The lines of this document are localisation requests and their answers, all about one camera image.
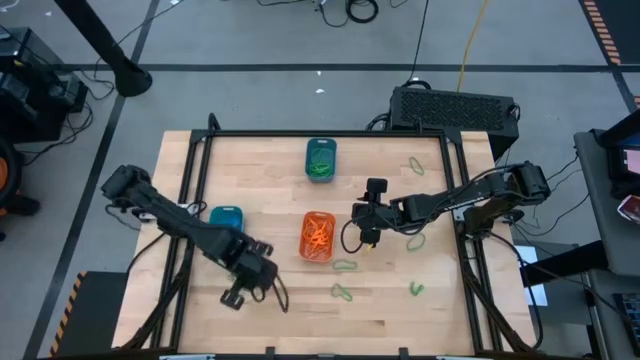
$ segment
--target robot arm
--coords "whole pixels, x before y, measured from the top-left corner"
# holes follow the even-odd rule
[[[389,205],[381,203],[381,194],[386,191],[387,180],[369,179],[367,192],[358,199],[365,203],[353,204],[351,212],[353,223],[361,231],[360,241],[374,247],[380,241],[381,230],[415,235],[450,210],[463,211],[466,234],[489,231],[495,219],[514,207],[540,204],[551,194],[542,169],[530,162],[491,169],[453,190],[409,195],[393,199]],[[489,201],[473,206],[483,200]]]
[[[259,288],[266,293],[273,285],[278,266],[266,258],[273,252],[271,245],[237,229],[192,217],[186,209],[160,195],[143,169],[122,165],[101,189],[114,206],[121,209],[135,206],[154,215],[162,231],[193,241],[204,256],[232,273],[235,281],[223,293],[220,299],[223,304],[238,310],[244,303],[240,290]]]

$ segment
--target teal container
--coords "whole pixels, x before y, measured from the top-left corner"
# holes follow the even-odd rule
[[[313,138],[307,143],[305,173],[314,183],[328,183],[336,173],[338,144],[328,138]]]
[[[216,206],[209,216],[209,224],[227,225],[244,231],[244,216],[237,206]]]

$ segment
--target red object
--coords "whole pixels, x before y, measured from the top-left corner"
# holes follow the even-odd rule
[[[302,220],[300,256],[314,262],[328,262],[333,257],[336,218],[329,213],[310,211]]]

